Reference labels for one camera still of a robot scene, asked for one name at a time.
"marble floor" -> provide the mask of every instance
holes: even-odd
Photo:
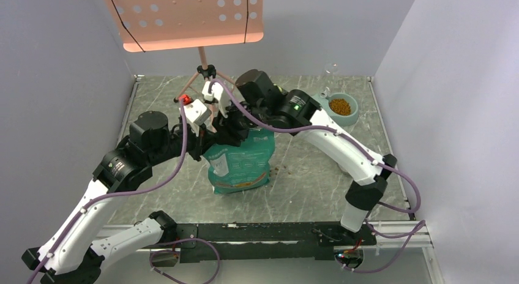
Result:
[[[130,122],[148,110],[165,113],[170,128],[177,123],[179,110],[173,99],[190,76],[142,77],[130,109]],[[286,90],[301,89],[310,95],[321,90],[319,77],[274,76],[272,81]],[[199,77],[192,85],[201,91]],[[338,77],[337,89],[351,94],[359,102],[356,124],[345,127],[357,140],[382,155],[389,153],[386,136],[376,110],[373,94],[366,77]],[[196,93],[188,91],[194,97]],[[186,157],[180,173],[166,186],[145,195],[131,196],[112,216],[110,224],[131,224],[151,212],[163,210],[178,223],[232,222],[312,222],[337,221],[345,205],[344,195],[351,177],[342,173],[337,164],[316,147],[289,134],[275,135],[276,150],[270,160],[270,183],[257,189],[227,195],[214,195],[207,179],[207,163]],[[153,177],[141,189],[152,187],[168,177],[177,159],[154,168]],[[392,175],[382,201],[405,207],[404,194],[398,179]],[[401,214],[377,206],[370,220],[409,220]]]

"teal bag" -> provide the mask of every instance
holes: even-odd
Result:
[[[211,165],[207,171],[214,194],[233,193],[269,182],[275,149],[274,133],[266,129],[249,131],[240,147],[213,145],[203,155]]]

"red button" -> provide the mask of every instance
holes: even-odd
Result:
[[[193,99],[191,97],[189,97],[189,95],[187,94],[184,94],[182,96],[179,97],[179,100],[184,104],[184,105],[188,105],[190,103],[193,102]]]

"pink music stand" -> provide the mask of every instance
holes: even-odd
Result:
[[[105,0],[129,52],[198,47],[201,66],[176,100],[199,74],[214,72],[204,47],[256,42],[263,38],[263,0]]]

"dry pet food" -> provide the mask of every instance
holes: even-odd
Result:
[[[348,116],[351,114],[351,107],[345,99],[333,99],[330,102],[330,108],[334,113],[340,114],[341,116]]]

